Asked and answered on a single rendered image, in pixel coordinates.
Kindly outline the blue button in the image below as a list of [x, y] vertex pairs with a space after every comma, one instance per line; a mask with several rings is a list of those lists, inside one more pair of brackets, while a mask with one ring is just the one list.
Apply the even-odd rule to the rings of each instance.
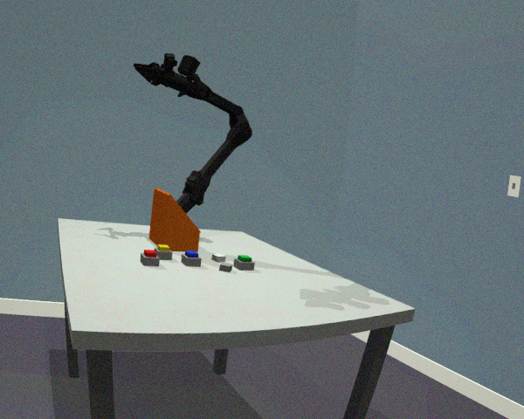
[[201, 261], [195, 251], [185, 251], [185, 254], [182, 254], [182, 263], [188, 267], [201, 267]]

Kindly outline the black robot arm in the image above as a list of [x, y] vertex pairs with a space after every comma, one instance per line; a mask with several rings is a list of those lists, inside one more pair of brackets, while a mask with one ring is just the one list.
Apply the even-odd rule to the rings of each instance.
[[[173, 67], [177, 65], [174, 53], [164, 53], [164, 57], [161, 67], [163, 67], [165, 72], [174, 72], [172, 71], [174, 70]], [[200, 62], [196, 58], [184, 55], [182, 62], [177, 68], [182, 75], [176, 74], [176, 79], [171, 88], [180, 91], [177, 95], [178, 97], [187, 94], [187, 96], [193, 99], [204, 100], [213, 106], [217, 106], [222, 111], [226, 111], [230, 115], [229, 125], [231, 129], [226, 136], [225, 142], [205, 163], [204, 167], [200, 171], [193, 170], [187, 177], [183, 195], [176, 200], [185, 214], [195, 205], [203, 204], [204, 192], [210, 185], [211, 177], [234, 149], [244, 144], [252, 136], [252, 130], [249, 127], [248, 119], [244, 115], [243, 108], [212, 92], [207, 85], [201, 82], [196, 73], [199, 65]]]

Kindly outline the green button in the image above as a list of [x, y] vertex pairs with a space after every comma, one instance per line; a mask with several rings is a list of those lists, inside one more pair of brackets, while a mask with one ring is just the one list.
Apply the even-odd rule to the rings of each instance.
[[234, 258], [234, 267], [236, 267], [240, 271], [253, 271], [254, 270], [254, 262], [252, 261], [252, 258], [248, 255], [238, 255], [238, 258]]

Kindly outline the red button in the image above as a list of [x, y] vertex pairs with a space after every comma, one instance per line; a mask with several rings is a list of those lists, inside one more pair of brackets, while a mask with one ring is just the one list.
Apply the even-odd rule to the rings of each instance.
[[140, 257], [141, 263], [143, 265], [159, 266], [160, 258], [156, 254], [154, 250], [144, 250]]

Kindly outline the yellow button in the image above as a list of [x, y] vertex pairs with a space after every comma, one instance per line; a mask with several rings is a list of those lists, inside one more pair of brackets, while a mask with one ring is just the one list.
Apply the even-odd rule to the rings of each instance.
[[156, 255], [160, 258], [160, 260], [172, 260], [173, 255], [169, 246], [165, 244], [158, 244], [154, 251], [157, 253]]

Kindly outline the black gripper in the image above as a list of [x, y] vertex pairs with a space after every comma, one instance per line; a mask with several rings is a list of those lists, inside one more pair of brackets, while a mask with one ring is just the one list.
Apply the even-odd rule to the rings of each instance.
[[[176, 79], [175, 72], [165, 72], [163, 67], [160, 67], [156, 62], [150, 65], [142, 65], [134, 63], [135, 70], [137, 70], [151, 85], [171, 87]], [[153, 81], [152, 81], [153, 80]]]

